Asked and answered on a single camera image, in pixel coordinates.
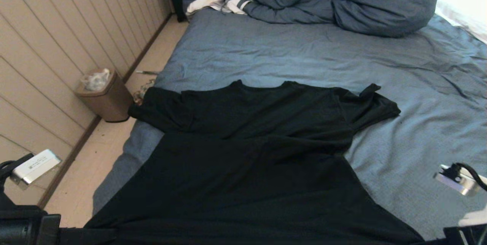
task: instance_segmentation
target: black t-shirt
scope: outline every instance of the black t-shirt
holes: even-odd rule
[[[330,155],[400,113],[377,89],[149,89],[130,113],[166,134],[85,227],[118,228],[114,244],[420,242]]]

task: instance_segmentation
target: blue bedsheet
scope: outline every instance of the blue bedsheet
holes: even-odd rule
[[[377,203],[431,239],[487,201],[486,193],[464,197],[433,179],[440,164],[452,162],[487,175],[486,63],[482,42],[438,16],[412,35],[383,38],[332,24],[268,24],[202,10],[156,86],[201,91],[238,79],[252,87],[291,80],[355,93],[371,83],[382,86],[378,93],[397,102],[401,115],[358,132],[345,156]],[[95,212],[162,135],[144,122],[135,124],[94,195]]]

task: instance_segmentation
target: floor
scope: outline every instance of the floor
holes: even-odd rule
[[[187,22],[178,23],[172,16],[137,70],[162,70],[187,27]],[[153,78],[134,73],[126,86],[133,93]],[[122,153],[134,123],[135,119],[130,118],[121,123],[102,120],[98,124],[45,207],[50,214],[61,214],[61,227],[80,228],[91,218],[93,193]]]

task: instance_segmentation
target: beige wall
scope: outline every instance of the beige wall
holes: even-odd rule
[[[0,0],[0,161],[66,159],[95,117],[73,94],[83,73],[126,74],[169,14],[169,0]],[[37,204],[55,174],[6,193]]]

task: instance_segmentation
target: plastic bag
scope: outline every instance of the plastic bag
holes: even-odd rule
[[[107,84],[108,77],[110,76],[110,70],[103,69],[103,72],[96,72],[91,75],[84,75],[81,78],[81,82],[85,85],[85,89],[88,91],[100,91]]]

